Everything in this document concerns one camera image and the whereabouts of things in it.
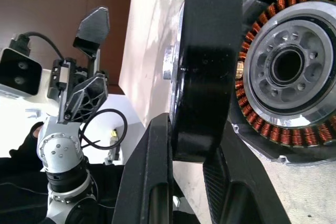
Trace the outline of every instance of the silver flange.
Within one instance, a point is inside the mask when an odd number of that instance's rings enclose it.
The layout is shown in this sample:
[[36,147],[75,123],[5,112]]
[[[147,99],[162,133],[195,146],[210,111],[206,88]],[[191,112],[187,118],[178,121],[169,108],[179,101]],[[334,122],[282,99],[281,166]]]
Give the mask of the silver flange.
[[336,110],[330,79],[335,31],[336,6],[326,2],[290,6],[262,27],[244,66],[246,96],[260,117],[300,127]]

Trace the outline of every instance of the black sleeve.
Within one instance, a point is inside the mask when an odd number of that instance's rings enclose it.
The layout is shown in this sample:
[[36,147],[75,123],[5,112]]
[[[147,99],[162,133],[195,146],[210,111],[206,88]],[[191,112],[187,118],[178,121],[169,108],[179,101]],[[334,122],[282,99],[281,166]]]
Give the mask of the black sleeve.
[[0,158],[0,178],[38,172],[43,168],[42,161],[36,154],[37,138],[33,136],[33,132],[42,125],[43,122],[36,123],[19,149],[9,151],[11,158]]

